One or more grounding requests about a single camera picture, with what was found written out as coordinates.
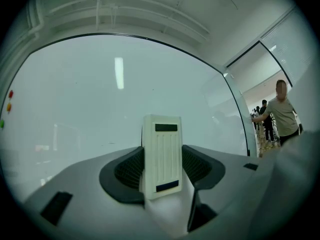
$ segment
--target gray t-shirt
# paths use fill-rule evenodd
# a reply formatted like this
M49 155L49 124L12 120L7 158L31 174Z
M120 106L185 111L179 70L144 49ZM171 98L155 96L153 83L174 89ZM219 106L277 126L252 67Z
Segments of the gray t-shirt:
M268 106L263 114L273 114L279 135L284 137L291 135L298 130L298 124L293 110L294 107L287 98L284 102L280 102L275 97L269 101Z

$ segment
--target white device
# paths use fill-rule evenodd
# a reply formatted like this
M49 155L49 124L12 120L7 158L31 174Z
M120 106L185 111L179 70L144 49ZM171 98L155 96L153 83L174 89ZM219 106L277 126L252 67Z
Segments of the white device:
M156 199L182 189L182 127L179 116L146 115L142 127L144 147L143 192Z

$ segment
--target orange light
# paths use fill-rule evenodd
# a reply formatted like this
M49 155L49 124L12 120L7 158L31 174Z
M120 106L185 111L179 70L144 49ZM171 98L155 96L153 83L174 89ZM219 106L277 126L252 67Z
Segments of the orange light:
M10 111L11 110L11 103L8 103L8 105L6 105L6 111Z

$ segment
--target floor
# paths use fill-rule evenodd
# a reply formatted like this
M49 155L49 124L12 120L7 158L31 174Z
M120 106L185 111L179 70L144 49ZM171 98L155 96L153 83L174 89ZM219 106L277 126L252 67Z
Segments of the floor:
M266 140L265 133L258 132L257 140L258 140L258 147L260 149L260 154L259 154L260 158L262 158L267 151L280 148L280 141L278 140L277 142L274 142L274 143L268 142Z

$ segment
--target black grille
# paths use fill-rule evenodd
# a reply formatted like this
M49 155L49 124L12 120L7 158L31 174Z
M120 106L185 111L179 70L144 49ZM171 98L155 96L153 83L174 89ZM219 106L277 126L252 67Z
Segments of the black grille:
M124 185L139 190L140 177L145 168L144 150L124 160L115 167L115 177Z
M182 146L182 167L192 184L209 174L212 166Z

